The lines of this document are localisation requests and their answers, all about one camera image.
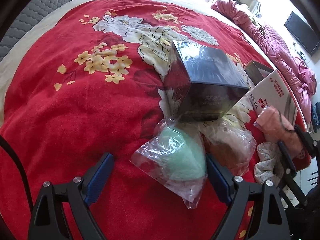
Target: white box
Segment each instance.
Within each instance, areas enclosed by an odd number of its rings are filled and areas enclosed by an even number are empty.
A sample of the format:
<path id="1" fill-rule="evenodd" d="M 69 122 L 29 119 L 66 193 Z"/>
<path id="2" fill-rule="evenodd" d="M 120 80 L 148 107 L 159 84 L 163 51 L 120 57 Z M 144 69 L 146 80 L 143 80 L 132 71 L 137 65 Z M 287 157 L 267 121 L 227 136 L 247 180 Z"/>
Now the white box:
<path id="1" fill-rule="evenodd" d="M 251 89 L 247 95 L 257 114 L 260 114 L 266 105 L 273 106 L 294 126 L 298 109 L 278 70 L 272 71 L 264 80 Z"/>

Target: black box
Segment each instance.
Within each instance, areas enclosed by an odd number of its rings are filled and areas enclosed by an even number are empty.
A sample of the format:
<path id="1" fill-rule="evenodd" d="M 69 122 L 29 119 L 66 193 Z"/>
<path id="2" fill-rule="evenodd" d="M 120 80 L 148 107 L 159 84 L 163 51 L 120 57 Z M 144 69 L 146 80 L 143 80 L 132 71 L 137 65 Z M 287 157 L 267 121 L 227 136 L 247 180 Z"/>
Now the black box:
<path id="1" fill-rule="evenodd" d="M 222 50 L 181 41 L 171 43 L 164 87 L 182 121 L 216 120 L 249 90 Z"/>
<path id="2" fill-rule="evenodd" d="M 250 61 L 245 67 L 244 71 L 247 73 L 248 77 L 251 79 L 253 84 L 256 86 L 261 82 L 266 76 L 268 76 L 273 69 L 257 62 Z"/>

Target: red floral bedspread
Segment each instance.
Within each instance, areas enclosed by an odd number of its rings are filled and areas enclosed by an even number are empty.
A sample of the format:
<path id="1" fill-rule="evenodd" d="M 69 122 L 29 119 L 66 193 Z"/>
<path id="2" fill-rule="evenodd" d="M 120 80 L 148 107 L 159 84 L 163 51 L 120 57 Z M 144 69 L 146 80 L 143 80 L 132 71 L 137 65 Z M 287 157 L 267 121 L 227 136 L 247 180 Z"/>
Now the red floral bedspread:
<path id="1" fill-rule="evenodd" d="M 268 65 L 237 29 L 174 4 L 151 0 L 95 0 L 69 11 L 30 48 L 5 99 L 0 133 L 26 169 L 33 200 L 42 183 L 71 181 L 103 152 L 115 167 L 91 211 L 109 240 L 207 240 L 226 206 L 209 182 L 199 206 L 182 199 L 129 162 L 163 119 L 162 81 L 171 40 L 224 50 L 241 66 Z M 248 122 L 257 144 L 263 134 Z M 1 150 L 0 211 L 18 240 L 26 239 L 30 214 L 19 173 Z M 254 181 L 252 171 L 244 176 Z M 252 211 L 247 206 L 242 238 Z M 74 239 L 79 239 L 66 205 Z"/>

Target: white spotted cloth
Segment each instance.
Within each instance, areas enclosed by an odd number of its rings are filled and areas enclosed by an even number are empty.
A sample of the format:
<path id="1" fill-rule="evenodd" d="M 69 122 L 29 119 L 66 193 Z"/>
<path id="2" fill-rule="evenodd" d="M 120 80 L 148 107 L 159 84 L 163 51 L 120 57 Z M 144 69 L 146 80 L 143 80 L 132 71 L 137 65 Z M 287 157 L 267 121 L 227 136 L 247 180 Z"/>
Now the white spotted cloth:
<path id="1" fill-rule="evenodd" d="M 254 178 L 259 184 L 271 180 L 278 185 L 284 170 L 280 163 L 281 152 L 276 143 L 261 143 L 257 146 L 260 162 L 254 166 Z"/>

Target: pink quilt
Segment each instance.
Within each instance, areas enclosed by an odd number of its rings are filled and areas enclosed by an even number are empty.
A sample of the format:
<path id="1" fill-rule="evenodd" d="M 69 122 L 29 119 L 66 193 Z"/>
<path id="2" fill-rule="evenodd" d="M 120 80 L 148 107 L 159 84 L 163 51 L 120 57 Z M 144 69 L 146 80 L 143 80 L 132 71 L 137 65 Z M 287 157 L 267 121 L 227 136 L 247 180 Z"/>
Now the pink quilt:
<path id="1" fill-rule="evenodd" d="M 231 19 L 263 50 L 282 73 L 294 93 L 307 123 L 311 122 L 310 97 L 316 93 L 316 75 L 298 57 L 292 57 L 281 36 L 270 26 L 265 35 L 251 22 L 248 15 L 236 8 L 232 0 L 217 0 L 211 8 Z"/>

